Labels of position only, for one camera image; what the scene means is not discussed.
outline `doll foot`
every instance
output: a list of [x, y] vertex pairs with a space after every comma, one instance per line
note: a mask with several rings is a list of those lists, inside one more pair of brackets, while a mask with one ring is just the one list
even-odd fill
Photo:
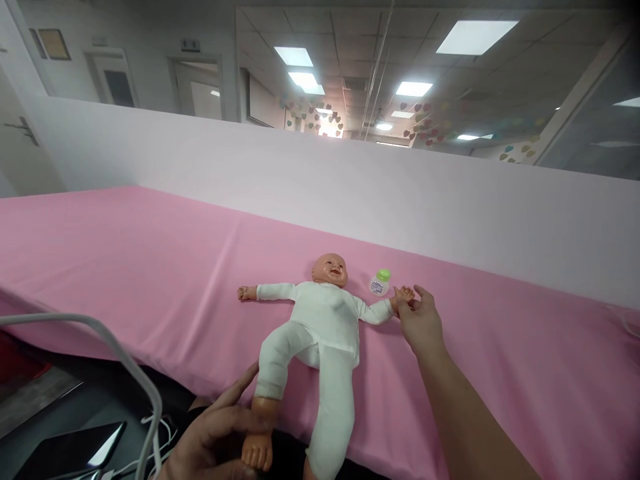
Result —
[[305, 458], [305, 471], [302, 475], [303, 480], [316, 480], [315, 475], [311, 471], [311, 467], [309, 466], [309, 457]]

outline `black phone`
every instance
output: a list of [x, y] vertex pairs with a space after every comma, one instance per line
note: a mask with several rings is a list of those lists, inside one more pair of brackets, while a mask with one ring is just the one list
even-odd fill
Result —
[[13, 480], [66, 479], [109, 462], [127, 422], [65, 433], [40, 442]]

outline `doll face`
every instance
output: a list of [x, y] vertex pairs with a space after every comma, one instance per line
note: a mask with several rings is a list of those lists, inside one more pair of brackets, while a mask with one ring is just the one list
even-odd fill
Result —
[[340, 288], [347, 284], [347, 264], [340, 255], [327, 253], [318, 258], [311, 269], [311, 277], [317, 283], [332, 283]]

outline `white onesie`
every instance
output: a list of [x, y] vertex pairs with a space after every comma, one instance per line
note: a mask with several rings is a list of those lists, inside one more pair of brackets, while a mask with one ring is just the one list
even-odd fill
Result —
[[307, 450], [318, 480], [332, 480], [347, 453], [355, 418], [351, 371], [359, 363], [358, 318], [378, 325], [393, 316], [389, 300], [368, 307], [332, 283], [258, 285], [258, 300], [293, 300], [291, 318], [260, 350], [255, 396], [281, 400], [293, 357], [320, 370], [318, 418]]

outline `door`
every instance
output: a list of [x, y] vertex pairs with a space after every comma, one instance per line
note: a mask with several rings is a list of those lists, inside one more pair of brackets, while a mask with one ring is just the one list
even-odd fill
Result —
[[0, 65], [0, 197], [66, 191], [44, 148], [28, 136], [32, 134], [28, 125]]

